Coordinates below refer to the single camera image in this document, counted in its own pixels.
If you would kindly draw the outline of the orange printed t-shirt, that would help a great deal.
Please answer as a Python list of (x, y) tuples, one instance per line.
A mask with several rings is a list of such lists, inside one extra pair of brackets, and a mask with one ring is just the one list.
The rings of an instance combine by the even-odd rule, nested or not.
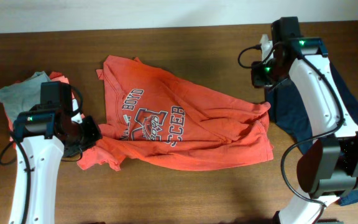
[(106, 122), (101, 139), (79, 161), (81, 169), (107, 164), (120, 170), (131, 158), (208, 171), (273, 159), (268, 103), (225, 95), (138, 58), (110, 55), (96, 73), (104, 83)]

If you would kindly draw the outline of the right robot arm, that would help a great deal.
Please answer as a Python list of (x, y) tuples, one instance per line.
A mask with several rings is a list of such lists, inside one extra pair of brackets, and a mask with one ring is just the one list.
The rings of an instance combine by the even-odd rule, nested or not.
[(298, 188), (274, 223), (320, 223), (332, 203), (358, 192), (358, 124), (335, 84), (328, 51), (319, 37), (301, 34), (296, 17), (282, 17), (262, 36), (262, 57), (251, 65), (252, 84), (273, 91), (292, 83), (311, 126), (296, 142), (310, 148), (297, 163)]

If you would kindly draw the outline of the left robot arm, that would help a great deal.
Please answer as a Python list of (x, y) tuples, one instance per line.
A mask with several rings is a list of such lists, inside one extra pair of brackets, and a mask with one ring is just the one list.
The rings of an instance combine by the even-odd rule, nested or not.
[(74, 94), (79, 91), (70, 84), (42, 83), (40, 103), (14, 121), (17, 172), (10, 224), (54, 223), (60, 163), (83, 156), (102, 138), (94, 119), (74, 106)]

